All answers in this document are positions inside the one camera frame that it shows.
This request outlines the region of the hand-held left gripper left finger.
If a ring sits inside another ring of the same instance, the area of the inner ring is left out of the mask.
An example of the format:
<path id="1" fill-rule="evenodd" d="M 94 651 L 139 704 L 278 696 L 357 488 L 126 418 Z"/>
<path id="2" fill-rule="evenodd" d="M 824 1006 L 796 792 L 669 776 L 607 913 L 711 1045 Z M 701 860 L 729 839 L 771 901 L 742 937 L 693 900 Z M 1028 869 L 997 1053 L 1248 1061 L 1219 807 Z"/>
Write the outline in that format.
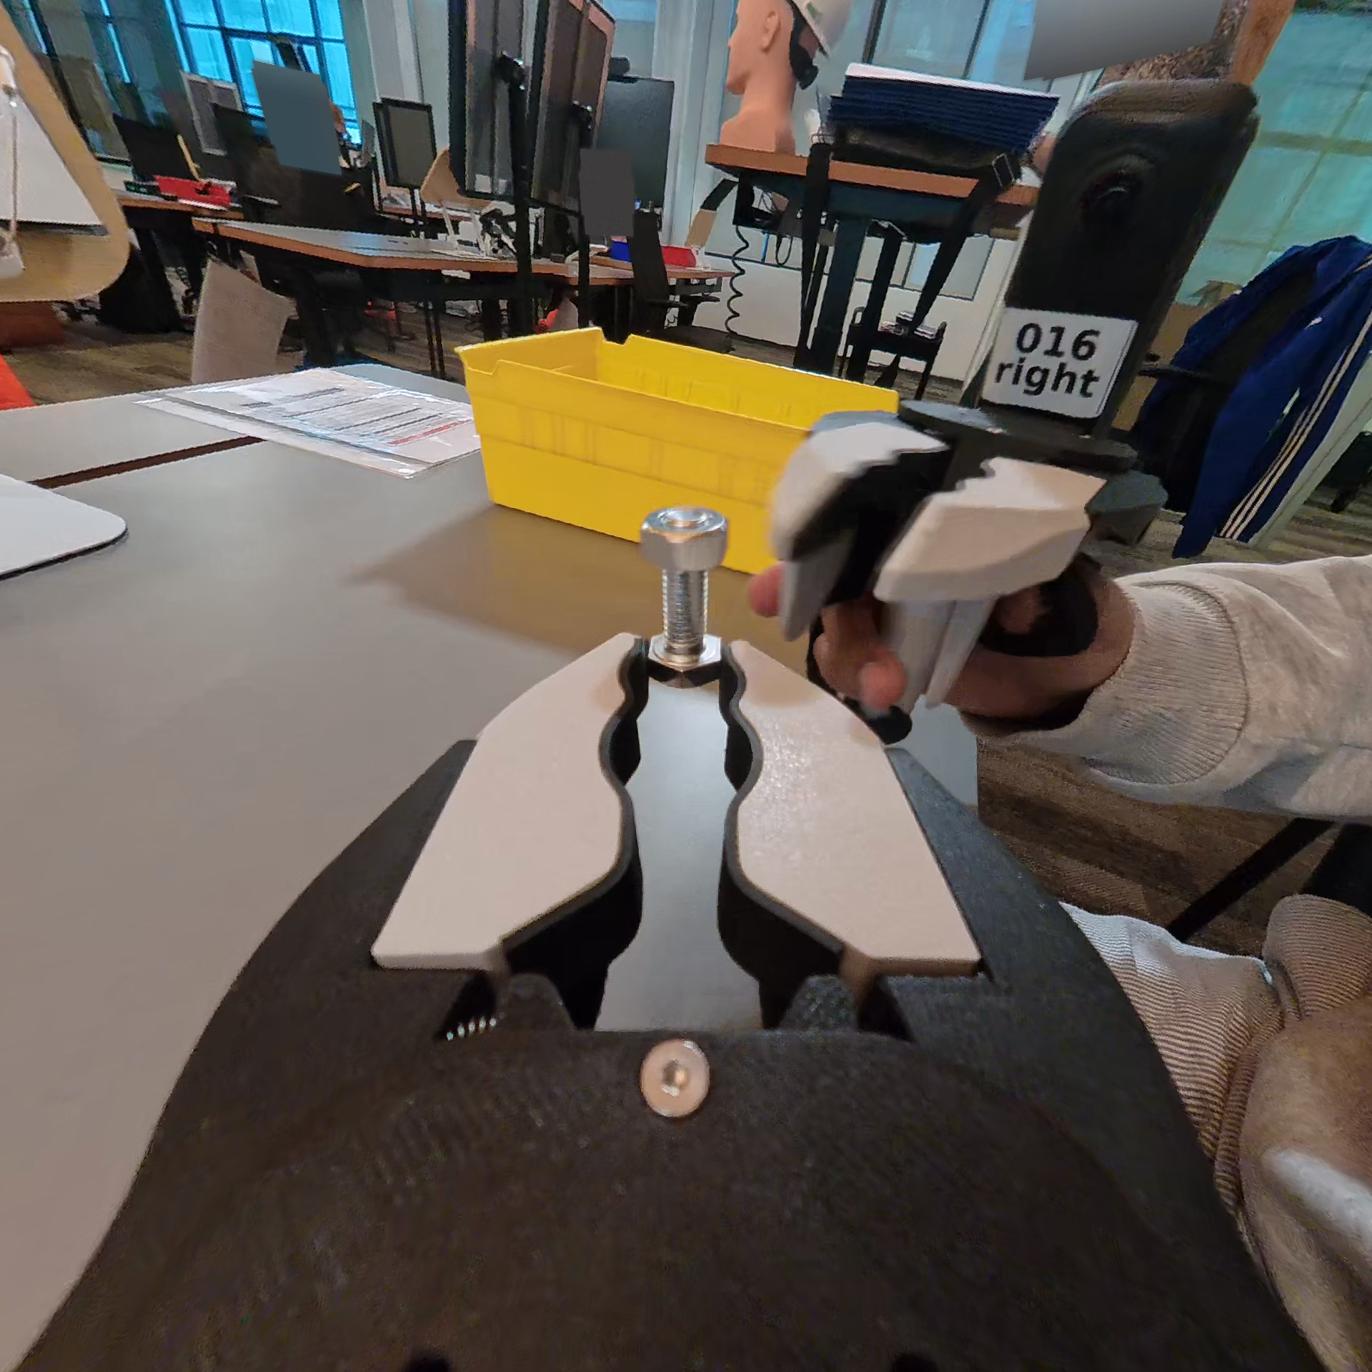
<path id="1" fill-rule="evenodd" d="M 647 702 L 620 632 L 517 697 L 474 740 L 371 945 L 391 970 L 513 973 L 538 936 L 610 893 L 638 851 L 626 777 Z"/>

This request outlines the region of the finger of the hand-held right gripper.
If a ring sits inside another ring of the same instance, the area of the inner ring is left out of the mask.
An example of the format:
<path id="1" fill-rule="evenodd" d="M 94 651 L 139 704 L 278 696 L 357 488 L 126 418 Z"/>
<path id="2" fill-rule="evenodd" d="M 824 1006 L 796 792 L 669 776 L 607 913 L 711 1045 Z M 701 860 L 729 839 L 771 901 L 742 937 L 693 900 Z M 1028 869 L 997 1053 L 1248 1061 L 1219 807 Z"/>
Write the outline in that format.
<path id="1" fill-rule="evenodd" d="M 873 591 L 918 506 L 945 483 L 951 446 L 901 416 L 819 419 L 771 496 L 770 542 L 783 565 L 780 624 L 798 640 L 830 606 Z"/>
<path id="2" fill-rule="evenodd" d="M 920 506 L 873 593 L 886 604 L 999 601 L 1052 581 L 1087 539 L 1105 485 L 1061 467 L 985 467 Z"/>

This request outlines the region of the silver hex nut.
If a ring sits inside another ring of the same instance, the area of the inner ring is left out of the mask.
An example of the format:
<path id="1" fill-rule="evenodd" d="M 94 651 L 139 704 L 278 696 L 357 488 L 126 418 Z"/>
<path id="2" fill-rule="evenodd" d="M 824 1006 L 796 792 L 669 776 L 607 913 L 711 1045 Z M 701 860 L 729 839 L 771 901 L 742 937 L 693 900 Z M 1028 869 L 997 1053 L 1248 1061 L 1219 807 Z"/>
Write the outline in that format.
<path id="1" fill-rule="evenodd" d="M 727 544 L 729 521 L 711 508 L 659 508 L 649 513 L 641 526 L 641 550 L 664 571 L 711 571 L 724 563 Z"/>

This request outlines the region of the silver hex bolt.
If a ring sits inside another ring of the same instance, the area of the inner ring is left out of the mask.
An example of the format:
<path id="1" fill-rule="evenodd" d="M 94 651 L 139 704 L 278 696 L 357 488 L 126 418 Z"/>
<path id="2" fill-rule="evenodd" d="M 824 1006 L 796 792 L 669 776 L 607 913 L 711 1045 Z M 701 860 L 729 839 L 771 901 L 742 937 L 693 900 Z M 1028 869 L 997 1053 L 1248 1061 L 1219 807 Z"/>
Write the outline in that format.
<path id="1" fill-rule="evenodd" d="M 714 681 L 722 642 L 709 632 L 709 571 L 662 571 L 662 630 L 647 642 L 647 669 L 675 689 Z"/>

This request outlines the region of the yellow plastic bin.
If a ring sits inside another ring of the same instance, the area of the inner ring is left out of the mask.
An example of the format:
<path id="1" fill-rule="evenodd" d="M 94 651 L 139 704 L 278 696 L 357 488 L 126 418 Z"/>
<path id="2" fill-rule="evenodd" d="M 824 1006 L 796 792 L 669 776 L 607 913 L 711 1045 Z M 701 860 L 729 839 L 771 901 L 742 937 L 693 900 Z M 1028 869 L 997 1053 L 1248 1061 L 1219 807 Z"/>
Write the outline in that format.
<path id="1" fill-rule="evenodd" d="M 726 566 L 771 560 L 768 506 L 801 441 L 832 413 L 896 415 L 892 388 L 600 330 L 458 351 L 491 498 L 638 542 L 673 504 L 729 521 Z"/>

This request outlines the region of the person's right hand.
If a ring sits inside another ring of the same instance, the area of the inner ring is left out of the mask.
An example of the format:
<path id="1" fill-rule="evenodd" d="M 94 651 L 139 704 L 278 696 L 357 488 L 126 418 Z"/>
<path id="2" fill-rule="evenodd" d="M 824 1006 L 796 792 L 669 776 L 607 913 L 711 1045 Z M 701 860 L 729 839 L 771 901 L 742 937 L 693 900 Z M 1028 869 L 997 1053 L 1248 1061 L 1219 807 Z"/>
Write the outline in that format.
<path id="1" fill-rule="evenodd" d="M 1124 663 L 1134 635 L 1134 612 L 1124 588 L 1085 562 L 1095 604 L 1095 633 L 1070 656 L 1013 656 L 979 645 L 946 702 L 966 715 L 1025 723 L 1046 715 L 1075 715 L 1087 697 Z M 814 658 L 825 682 L 840 696 L 876 712 L 901 704 L 905 671 L 883 638 L 881 609 L 861 602 L 832 606 L 820 615 Z"/>

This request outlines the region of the black office chair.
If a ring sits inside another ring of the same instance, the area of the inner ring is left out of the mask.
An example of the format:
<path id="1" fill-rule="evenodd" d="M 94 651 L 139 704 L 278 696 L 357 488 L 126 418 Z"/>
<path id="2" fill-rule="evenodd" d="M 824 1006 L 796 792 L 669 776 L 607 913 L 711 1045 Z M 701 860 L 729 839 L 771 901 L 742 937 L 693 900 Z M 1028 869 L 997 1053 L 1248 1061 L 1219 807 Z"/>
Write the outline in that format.
<path id="1" fill-rule="evenodd" d="M 718 294 L 696 290 L 678 297 L 673 290 L 659 215 L 652 209 L 638 209 L 629 235 L 629 264 L 633 269 L 633 305 L 629 333 L 664 338 L 687 346 L 729 351 L 727 336 L 696 325 L 701 304 L 716 304 Z"/>

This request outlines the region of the black flat monitor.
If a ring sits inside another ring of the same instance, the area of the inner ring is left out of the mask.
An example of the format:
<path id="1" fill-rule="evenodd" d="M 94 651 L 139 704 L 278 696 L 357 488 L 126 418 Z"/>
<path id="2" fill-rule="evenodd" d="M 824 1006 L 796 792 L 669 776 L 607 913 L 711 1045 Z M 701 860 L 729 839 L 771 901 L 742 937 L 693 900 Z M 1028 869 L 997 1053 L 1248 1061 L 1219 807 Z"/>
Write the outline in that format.
<path id="1" fill-rule="evenodd" d="M 672 152 L 675 83 L 657 76 L 610 76 L 595 132 L 597 148 L 629 155 L 639 206 L 664 210 Z"/>

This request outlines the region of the laminated instruction sheet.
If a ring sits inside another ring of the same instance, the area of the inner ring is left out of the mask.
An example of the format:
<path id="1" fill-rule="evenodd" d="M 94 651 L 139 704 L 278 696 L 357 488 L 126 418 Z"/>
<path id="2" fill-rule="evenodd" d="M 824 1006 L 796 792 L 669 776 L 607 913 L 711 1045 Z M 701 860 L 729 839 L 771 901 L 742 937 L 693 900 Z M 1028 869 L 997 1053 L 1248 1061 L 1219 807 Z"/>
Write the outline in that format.
<path id="1" fill-rule="evenodd" d="M 399 477 L 415 477 L 482 451 L 468 400 L 345 370 L 208 382 L 152 392 L 141 403 L 229 434 L 278 441 Z"/>

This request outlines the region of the tall monitor on black pole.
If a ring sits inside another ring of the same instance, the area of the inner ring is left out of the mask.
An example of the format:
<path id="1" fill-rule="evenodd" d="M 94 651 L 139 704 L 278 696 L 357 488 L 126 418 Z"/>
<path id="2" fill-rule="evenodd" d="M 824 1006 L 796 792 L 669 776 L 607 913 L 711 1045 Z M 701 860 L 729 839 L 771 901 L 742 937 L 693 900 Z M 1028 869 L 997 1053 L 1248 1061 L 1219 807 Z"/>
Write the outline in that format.
<path id="1" fill-rule="evenodd" d="M 577 326 L 590 325 L 590 230 L 579 189 L 580 153 L 595 143 L 616 23 L 597 1 L 541 1 L 530 96 L 535 148 L 530 196 L 544 210 L 544 251 L 577 235 Z"/>
<path id="2" fill-rule="evenodd" d="M 450 1 L 450 161 L 458 188 L 513 207 L 512 330 L 535 328 L 530 75 L 523 1 Z"/>

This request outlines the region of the small framed monitor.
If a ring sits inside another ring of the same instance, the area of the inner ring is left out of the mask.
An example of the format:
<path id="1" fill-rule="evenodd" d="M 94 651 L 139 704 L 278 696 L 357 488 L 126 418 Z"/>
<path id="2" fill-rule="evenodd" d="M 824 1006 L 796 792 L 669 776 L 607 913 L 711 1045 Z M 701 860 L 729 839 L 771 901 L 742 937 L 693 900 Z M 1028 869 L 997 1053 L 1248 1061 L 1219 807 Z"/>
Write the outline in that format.
<path id="1" fill-rule="evenodd" d="M 394 189 L 420 191 L 438 157 L 433 108 L 384 96 L 373 103 L 373 116 L 383 179 Z"/>
<path id="2" fill-rule="evenodd" d="M 229 148 L 218 124 L 218 109 L 244 111 L 237 86 L 231 80 L 188 72 L 182 72 L 182 81 L 201 150 L 226 158 Z"/>

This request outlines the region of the white stand base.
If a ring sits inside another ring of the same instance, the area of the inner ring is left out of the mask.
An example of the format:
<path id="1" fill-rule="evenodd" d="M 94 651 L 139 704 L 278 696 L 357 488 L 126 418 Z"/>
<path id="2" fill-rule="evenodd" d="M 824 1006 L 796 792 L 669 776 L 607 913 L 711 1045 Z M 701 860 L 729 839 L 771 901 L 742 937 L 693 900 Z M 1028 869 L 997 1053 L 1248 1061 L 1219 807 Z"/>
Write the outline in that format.
<path id="1" fill-rule="evenodd" d="M 128 522 L 58 491 L 2 477 L 2 578 L 118 544 Z"/>

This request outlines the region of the grey fabric panel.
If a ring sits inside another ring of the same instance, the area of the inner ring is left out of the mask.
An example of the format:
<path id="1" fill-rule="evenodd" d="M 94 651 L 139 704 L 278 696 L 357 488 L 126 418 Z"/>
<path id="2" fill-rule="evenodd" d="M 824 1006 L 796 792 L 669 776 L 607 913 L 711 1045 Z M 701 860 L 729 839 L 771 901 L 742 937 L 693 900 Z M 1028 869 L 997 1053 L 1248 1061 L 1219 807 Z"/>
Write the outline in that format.
<path id="1" fill-rule="evenodd" d="M 278 372 L 296 305 L 219 259 L 205 269 L 195 318 L 192 384 L 228 384 Z"/>

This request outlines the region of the instruction sheet on stand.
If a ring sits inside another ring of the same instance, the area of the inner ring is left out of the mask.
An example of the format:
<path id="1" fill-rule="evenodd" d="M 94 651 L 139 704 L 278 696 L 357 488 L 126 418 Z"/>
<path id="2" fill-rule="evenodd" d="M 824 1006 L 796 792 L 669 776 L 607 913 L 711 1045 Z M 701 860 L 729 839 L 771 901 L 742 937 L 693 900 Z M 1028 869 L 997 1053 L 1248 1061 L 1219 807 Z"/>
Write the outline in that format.
<path id="1" fill-rule="evenodd" d="M 20 93 L 53 140 L 58 153 L 89 196 L 102 233 L 56 228 L 2 230 L 2 300 L 58 302 L 95 297 L 113 284 L 126 266 L 130 233 L 126 217 L 87 142 L 28 49 L 10 14 L 2 14 L 2 50 L 12 55 Z"/>

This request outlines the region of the printed instruction page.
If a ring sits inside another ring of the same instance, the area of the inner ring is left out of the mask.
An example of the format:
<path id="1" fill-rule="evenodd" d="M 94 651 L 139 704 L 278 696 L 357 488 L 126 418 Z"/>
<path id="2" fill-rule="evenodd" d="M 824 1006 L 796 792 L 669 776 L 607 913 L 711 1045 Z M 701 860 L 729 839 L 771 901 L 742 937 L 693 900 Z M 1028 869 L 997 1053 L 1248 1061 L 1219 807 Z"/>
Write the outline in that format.
<path id="1" fill-rule="evenodd" d="M 56 228 L 102 233 L 89 196 L 20 93 L 12 55 L 2 50 L 2 230 Z"/>

